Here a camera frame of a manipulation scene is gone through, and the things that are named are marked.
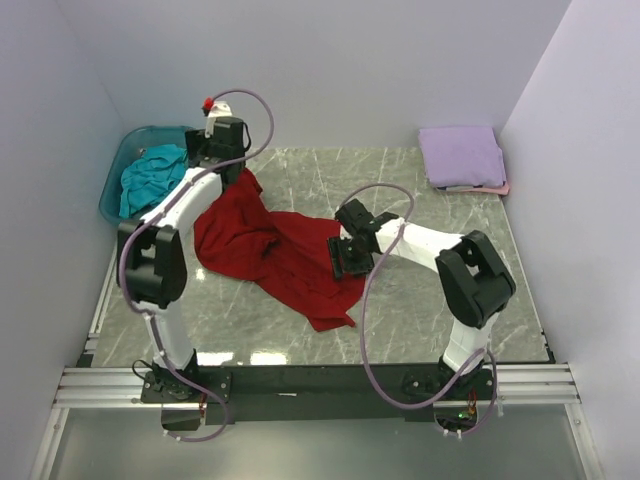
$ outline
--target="table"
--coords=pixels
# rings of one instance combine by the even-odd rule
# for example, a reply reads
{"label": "table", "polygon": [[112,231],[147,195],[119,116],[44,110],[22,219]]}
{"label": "table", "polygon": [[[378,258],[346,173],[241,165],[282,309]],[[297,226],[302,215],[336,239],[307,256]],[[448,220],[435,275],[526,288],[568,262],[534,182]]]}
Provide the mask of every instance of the table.
{"label": "table", "polygon": [[[417,148],[278,148],[249,162],[270,210],[332,217],[345,196],[371,182],[408,188],[416,198],[411,221],[445,232],[484,231],[505,260],[518,291],[493,329],[492,349],[501,362],[549,360],[545,337],[527,286],[500,198],[482,193],[440,193],[427,184]],[[374,215],[403,214],[400,192],[374,188],[359,195]],[[202,365],[340,364],[361,361],[358,330],[315,332],[305,317],[258,286],[206,271],[185,239],[190,272],[183,318]],[[150,360],[144,322],[130,312],[111,282],[100,315],[94,367],[124,367]],[[358,322],[360,304],[350,314]],[[439,278],[424,267],[390,257],[370,296],[366,336],[372,362],[433,362],[448,342],[453,317]]]}

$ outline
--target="teal cloth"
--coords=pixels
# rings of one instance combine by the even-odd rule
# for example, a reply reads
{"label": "teal cloth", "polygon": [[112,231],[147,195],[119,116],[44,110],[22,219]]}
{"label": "teal cloth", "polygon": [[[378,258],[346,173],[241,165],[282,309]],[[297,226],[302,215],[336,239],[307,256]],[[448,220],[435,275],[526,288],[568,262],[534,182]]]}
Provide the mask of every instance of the teal cloth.
{"label": "teal cloth", "polygon": [[186,172],[187,151],[176,145],[147,148],[120,178],[120,217],[132,218],[159,205]]}

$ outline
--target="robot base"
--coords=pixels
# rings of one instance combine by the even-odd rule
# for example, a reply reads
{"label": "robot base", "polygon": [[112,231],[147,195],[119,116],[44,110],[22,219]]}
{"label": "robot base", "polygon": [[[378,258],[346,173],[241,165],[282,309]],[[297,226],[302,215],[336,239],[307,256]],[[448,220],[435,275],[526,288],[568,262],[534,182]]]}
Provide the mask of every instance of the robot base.
{"label": "robot base", "polygon": [[[154,370],[168,375],[170,372],[155,367],[147,373],[141,402],[173,404],[171,409],[163,409],[166,430],[196,430],[203,421],[207,425],[222,423],[223,411],[215,403],[207,405],[206,415],[204,408],[176,408],[176,403],[198,403],[202,394],[185,387],[187,391],[180,391],[180,399],[176,398],[175,391],[168,390],[173,388],[171,384],[158,383]],[[407,403],[432,397],[453,374],[442,363],[383,364],[372,368],[382,388]],[[371,387],[361,365],[198,367],[197,378],[193,379],[225,399],[234,423],[398,417],[409,422],[434,421],[433,407],[406,411],[386,403]],[[438,413],[448,408],[448,402],[455,401],[450,406],[455,415],[465,408],[460,402],[467,402],[473,390],[478,401],[490,400],[493,381],[491,370],[476,368],[461,377],[438,402]]]}

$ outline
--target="red cloth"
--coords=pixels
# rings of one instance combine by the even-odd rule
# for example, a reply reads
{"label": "red cloth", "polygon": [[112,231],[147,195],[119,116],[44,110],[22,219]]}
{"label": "red cloth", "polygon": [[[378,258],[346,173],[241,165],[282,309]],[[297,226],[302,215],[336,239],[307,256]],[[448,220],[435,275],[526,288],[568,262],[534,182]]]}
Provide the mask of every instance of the red cloth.
{"label": "red cloth", "polygon": [[268,212],[262,187],[249,170],[195,223],[202,265],[256,282],[265,292],[309,319],[318,332],[350,325],[346,311],[361,297],[364,278],[333,278],[327,238],[340,224],[293,212]]}

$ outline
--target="pink cloth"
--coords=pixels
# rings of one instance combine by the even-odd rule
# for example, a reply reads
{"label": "pink cloth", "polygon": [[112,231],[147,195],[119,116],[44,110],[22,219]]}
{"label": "pink cloth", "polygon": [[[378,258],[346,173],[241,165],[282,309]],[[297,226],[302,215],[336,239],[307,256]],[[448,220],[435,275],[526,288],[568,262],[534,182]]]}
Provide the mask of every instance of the pink cloth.
{"label": "pink cloth", "polygon": [[497,187],[497,188],[476,187],[476,188],[469,188],[467,190],[456,190],[455,192],[451,192],[451,193],[458,193],[458,192],[482,192],[482,193],[497,193],[498,195],[507,195],[509,193],[509,182],[504,182],[503,186]]}

